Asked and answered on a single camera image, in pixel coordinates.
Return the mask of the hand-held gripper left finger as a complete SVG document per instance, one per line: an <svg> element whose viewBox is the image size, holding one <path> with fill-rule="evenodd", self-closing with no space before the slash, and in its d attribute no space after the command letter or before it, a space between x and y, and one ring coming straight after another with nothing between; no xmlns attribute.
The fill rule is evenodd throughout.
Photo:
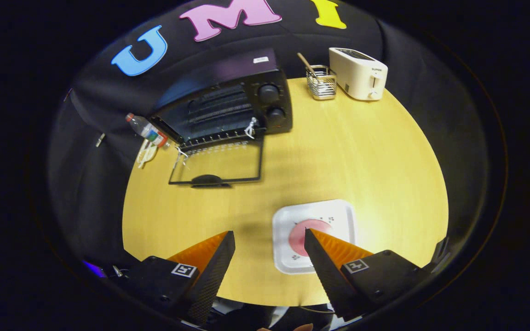
<svg viewBox="0 0 530 331"><path fill-rule="evenodd" d="M206 323L235 252L223 231L169 257L149 256L130 268L130 296L169 318Z"/></svg>

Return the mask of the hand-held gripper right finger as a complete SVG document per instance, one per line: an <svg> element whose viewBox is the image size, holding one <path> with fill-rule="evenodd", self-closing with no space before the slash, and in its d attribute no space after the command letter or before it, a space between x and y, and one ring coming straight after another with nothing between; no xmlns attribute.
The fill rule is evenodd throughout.
<svg viewBox="0 0 530 331"><path fill-rule="evenodd" d="M335 314L344 320L383 308L431 274L391 250L373 254L314 228L305 229L304 248Z"/></svg>

